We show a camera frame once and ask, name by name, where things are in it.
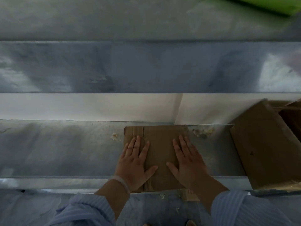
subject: hand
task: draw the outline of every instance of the hand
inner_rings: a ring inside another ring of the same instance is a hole
[[[127,143],[123,148],[116,166],[115,175],[123,178],[130,192],[142,186],[158,169],[157,166],[152,166],[147,171],[144,171],[144,162],[149,146],[150,143],[147,141],[139,155],[140,136],[137,136],[137,138],[134,137],[130,144]]]
[[[174,164],[167,162],[167,166],[175,178],[186,188],[196,191],[201,185],[203,178],[209,176],[204,160],[196,147],[191,144],[188,137],[183,139],[179,136],[181,148],[175,141],[172,141],[175,154],[179,160],[179,169]]]

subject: person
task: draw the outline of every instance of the person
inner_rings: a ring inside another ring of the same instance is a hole
[[[57,210],[47,225],[115,225],[129,194],[142,186],[157,166],[144,170],[150,143],[139,154],[140,137],[126,144],[118,160],[115,175],[95,194],[76,194],[68,204]],[[179,136],[180,145],[173,140],[179,168],[167,162],[176,179],[192,190],[211,214],[213,225],[292,225],[291,221],[268,200],[251,196],[246,191],[229,191],[212,178],[202,156],[188,137]]]

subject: white panel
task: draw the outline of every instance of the white panel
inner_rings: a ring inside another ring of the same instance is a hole
[[[175,124],[227,124],[263,98],[294,101],[301,94],[183,94]]]
[[[0,94],[0,119],[174,122],[182,94]]]

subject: blue striped shirt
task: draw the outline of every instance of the blue striped shirt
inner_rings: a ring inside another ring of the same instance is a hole
[[[220,193],[211,206],[215,226],[284,226],[292,222],[269,200],[251,196],[245,191]],[[77,194],[57,210],[49,225],[111,226],[115,214],[106,198],[94,194]]]

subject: white bracelet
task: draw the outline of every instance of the white bracelet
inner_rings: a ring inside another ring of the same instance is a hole
[[[128,185],[126,184],[126,182],[123,180],[123,178],[121,178],[117,175],[114,175],[111,178],[109,178],[108,181],[113,180],[113,179],[119,181],[124,186],[124,188],[126,189],[126,192],[129,194],[129,197],[130,197],[130,189],[129,189]]]

